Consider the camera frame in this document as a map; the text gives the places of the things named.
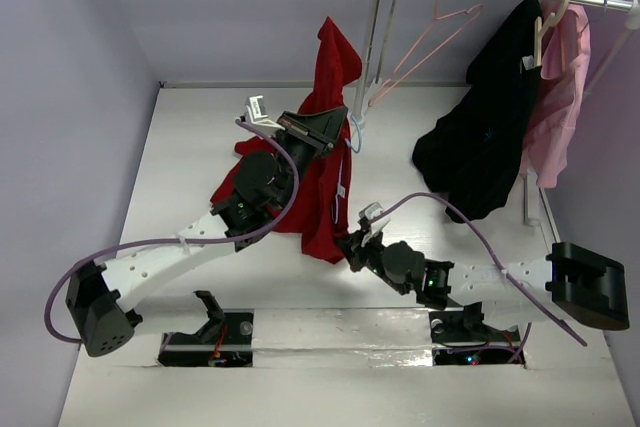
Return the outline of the blue wire hanger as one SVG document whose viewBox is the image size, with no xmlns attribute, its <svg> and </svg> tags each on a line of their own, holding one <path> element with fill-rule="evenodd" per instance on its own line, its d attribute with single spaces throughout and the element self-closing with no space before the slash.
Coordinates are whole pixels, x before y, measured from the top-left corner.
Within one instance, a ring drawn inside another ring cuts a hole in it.
<svg viewBox="0 0 640 427">
<path fill-rule="evenodd" d="M 349 115 L 348 121 L 351 128 L 351 134 L 350 134 L 350 137 L 345 140 L 345 145 L 353 154 L 357 155 L 361 152 L 361 149 L 362 149 L 362 129 L 360 124 L 352 114 Z M 342 182 L 343 164 L 344 162 L 340 161 L 340 165 L 338 169 L 336 193 L 334 196 L 332 211 L 331 211 L 332 220 L 335 225 L 338 224 L 338 221 L 340 218 L 340 202 L 347 198 L 347 193 L 345 197 L 339 196 L 337 193 L 339 185 L 342 185 L 345 187 L 345 185 Z"/>
</svg>

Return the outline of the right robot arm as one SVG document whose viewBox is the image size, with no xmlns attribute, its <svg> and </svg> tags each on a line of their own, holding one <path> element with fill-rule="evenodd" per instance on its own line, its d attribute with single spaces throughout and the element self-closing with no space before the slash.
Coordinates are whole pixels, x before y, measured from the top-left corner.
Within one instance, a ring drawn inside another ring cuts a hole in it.
<svg viewBox="0 0 640 427">
<path fill-rule="evenodd" d="M 503 267 L 435 261 L 400 241 L 357 231 L 339 239 L 350 268 L 369 269 L 401 295 L 434 310 L 468 307 L 462 331 L 482 339 L 494 329 L 573 319 L 597 330 L 629 328 L 624 267 L 569 242 L 555 243 L 546 257 Z"/>
</svg>

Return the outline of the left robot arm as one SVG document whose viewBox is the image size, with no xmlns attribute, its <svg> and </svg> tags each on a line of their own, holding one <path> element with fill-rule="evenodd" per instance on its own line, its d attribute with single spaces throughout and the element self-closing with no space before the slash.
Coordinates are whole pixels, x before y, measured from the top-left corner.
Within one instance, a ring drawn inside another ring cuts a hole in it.
<svg viewBox="0 0 640 427">
<path fill-rule="evenodd" d="M 144 321 L 140 303 L 156 290 L 273 231 L 292 210 L 312 162 L 338 145 L 347 113 L 340 106 L 312 115 L 285 111 L 262 123 L 236 118 L 271 148 L 242 157 L 228 198 L 172 237 L 121 244 L 74 266 L 65 304 L 87 355 L 102 357 L 130 341 Z"/>
</svg>

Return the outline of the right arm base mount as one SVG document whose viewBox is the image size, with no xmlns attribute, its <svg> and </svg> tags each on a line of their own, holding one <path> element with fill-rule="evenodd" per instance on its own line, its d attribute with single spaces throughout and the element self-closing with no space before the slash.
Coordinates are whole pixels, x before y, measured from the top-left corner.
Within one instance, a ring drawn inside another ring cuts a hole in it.
<svg viewBox="0 0 640 427">
<path fill-rule="evenodd" d="M 435 366 L 526 364 L 518 327 L 496 329 L 483 323 L 479 305 L 430 311 Z"/>
</svg>

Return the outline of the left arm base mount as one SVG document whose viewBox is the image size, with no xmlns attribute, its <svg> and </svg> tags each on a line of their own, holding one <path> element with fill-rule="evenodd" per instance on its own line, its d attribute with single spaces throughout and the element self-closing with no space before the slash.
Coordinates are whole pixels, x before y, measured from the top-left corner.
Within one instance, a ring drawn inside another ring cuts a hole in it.
<svg viewBox="0 0 640 427">
<path fill-rule="evenodd" d="M 157 357 L 159 364 L 184 368 L 251 367 L 254 311 L 224 311 L 211 292 L 198 290 L 194 294 L 204 304 L 207 320 L 194 333 L 165 333 Z"/>
</svg>

